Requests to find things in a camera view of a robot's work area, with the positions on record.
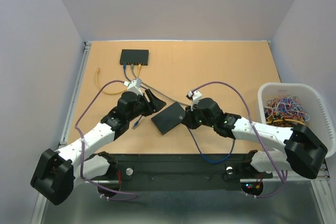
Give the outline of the aluminium frame rails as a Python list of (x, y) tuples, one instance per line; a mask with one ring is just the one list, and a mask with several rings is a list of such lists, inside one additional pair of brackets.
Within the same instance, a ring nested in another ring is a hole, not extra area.
[(52, 204), (91, 185), (100, 198), (244, 193), (318, 178), (335, 153), (321, 96), (279, 81), (265, 41), (94, 41), (72, 121), (30, 182)]

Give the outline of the black switch box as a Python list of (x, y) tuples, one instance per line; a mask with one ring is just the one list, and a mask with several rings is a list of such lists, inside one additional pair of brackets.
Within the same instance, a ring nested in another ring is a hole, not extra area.
[(184, 117), (184, 108), (178, 102), (174, 102), (152, 117), (151, 121), (158, 131), (164, 135), (179, 125)]

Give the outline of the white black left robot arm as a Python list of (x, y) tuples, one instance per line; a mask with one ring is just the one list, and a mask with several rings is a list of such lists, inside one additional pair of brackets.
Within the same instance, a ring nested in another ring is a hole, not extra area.
[(126, 91), (117, 105), (87, 134), (56, 151), (45, 150), (37, 163), (30, 185), (54, 205), (64, 202), (72, 190), (84, 182), (103, 176), (113, 178), (117, 161), (101, 147), (113, 142), (129, 129), (139, 116), (159, 112), (166, 102), (149, 89), (145, 92)]

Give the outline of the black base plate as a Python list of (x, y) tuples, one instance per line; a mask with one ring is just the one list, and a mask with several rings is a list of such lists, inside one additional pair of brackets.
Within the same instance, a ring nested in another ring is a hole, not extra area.
[(229, 190), (244, 188), (260, 193), (271, 173), (255, 170), (252, 154), (234, 154), (220, 164), (200, 155), (91, 155), (74, 171), (74, 186), (92, 180), (124, 191)]

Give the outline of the black switch with ports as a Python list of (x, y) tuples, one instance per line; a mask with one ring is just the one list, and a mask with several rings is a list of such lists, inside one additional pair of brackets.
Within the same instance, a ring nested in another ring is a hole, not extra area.
[(149, 50), (147, 49), (122, 49), (120, 65), (147, 66), (149, 62)]

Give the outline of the white plastic basket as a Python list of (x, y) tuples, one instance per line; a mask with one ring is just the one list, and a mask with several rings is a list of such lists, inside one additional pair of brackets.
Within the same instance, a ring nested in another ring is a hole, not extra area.
[(258, 90), (257, 118), (261, 123), (266, 123), (264, 107), (267, 101), (274, 98), (297, 97), (298, 103), (308, 113), (308, 127), (327, 147), (326, 157), (335, 154), (335, 130), (321, 95), (314, 88), (300, 83), (275, 83), (263, 84)]

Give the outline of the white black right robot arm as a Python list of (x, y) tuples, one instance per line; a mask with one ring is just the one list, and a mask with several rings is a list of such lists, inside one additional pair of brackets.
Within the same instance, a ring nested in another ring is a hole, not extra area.
[(193, 130), (201, 125), (208, 126), (222, 137), (258, 142), (281, 151), (291, 169), (307, 179), (317, 178), (328, 152), (327, 147), (305, 125), (277, 127), (251, 122), (240, 115), (224, 113), (211, 98), (203, 98), (187, 106), (182, 124)]

